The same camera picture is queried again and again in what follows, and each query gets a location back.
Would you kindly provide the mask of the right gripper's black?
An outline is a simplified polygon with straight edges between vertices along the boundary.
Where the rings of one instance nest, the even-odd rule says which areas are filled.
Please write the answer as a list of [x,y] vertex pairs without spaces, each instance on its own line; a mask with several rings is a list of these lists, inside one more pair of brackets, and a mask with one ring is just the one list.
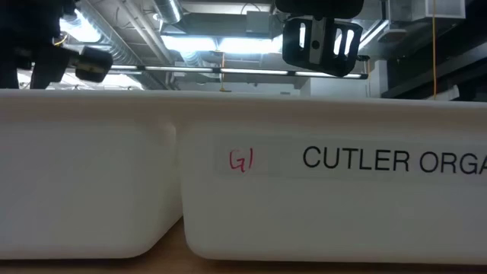
[[291,15],[284,23],[282,58],[289,65],[344,77],[355,67],[363,28],[351,23],[364,0],[275,0]]

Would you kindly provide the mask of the grey ceiling junction box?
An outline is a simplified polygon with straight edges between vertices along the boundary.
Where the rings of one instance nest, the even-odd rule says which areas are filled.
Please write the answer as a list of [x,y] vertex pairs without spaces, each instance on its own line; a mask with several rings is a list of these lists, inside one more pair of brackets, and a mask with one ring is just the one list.
[[264,11],[248,11],[246,13],[246,36],[266,38],[271,34],[270,14]]

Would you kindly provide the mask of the bright ceiling light panel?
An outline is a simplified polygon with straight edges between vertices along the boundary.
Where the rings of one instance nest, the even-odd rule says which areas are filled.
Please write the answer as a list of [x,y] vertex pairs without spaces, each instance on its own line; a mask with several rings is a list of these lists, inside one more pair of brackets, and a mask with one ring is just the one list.
[[273,39],[161,36],[165,46],[178,52],[220,51],[233,54],[268,54],[282,51],[282,35]]

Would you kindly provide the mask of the long linear ceiling light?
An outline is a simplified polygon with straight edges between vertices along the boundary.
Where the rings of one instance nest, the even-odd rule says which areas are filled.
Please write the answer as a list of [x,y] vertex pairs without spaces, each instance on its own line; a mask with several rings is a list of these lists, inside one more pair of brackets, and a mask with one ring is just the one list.
[[271,75],[271,76],[308,77],[308,78],[337,78],[337,76],[330,75],[323,72],[272,70],[272,69],[256,69],[256,68],[112,65],[111,69],[113,71],[120,71],[120,72],[185,72],[185,73],[206,73],[206,74],[239,74],[239,75]]

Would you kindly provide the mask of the white cutlery organizer tray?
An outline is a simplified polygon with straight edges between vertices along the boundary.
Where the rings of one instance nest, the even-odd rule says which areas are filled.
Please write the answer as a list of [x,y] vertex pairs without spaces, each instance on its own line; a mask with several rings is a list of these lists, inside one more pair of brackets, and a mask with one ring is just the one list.
[[487,265],[487,103],[0,91],[0,260]]

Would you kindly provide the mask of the large sheet-metal duct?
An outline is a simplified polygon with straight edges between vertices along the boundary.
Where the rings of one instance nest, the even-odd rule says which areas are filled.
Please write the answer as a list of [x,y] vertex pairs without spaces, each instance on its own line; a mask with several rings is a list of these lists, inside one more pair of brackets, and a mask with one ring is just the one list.
[[358,47],[358,53],[364,55],[363,49],[388,25],[390,21],[387,19],[376,20],[372,26],[361,36],[361,40]]

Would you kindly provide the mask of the white rectangular duct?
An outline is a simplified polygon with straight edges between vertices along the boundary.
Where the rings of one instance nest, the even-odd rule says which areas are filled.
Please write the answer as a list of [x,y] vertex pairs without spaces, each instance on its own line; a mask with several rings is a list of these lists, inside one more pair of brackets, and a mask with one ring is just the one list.
[[392,21],[423,21],[433,17],[440,19],[464,19],[466,0],[388,0]]

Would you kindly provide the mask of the round metal duct pipe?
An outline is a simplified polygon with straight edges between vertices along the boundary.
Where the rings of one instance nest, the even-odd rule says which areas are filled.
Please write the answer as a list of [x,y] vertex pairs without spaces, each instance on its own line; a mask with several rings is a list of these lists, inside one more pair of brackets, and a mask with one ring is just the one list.
[[179,0],[154,0],[158,14],[166,24],[176,24],[183,18]]

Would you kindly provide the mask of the corrugated silver air duct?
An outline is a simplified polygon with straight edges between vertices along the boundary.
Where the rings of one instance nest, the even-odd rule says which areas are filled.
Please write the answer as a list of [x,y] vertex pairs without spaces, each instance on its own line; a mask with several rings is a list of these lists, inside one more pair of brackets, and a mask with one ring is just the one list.
[[97,42],[84,42],[85,46],[101,49],[110,53],[115,65],[141,65],[142,61],[126,44],[122,37],[110,26],[108,21],[88,0],[77,4],[78,10],[88,23],[101,35]]

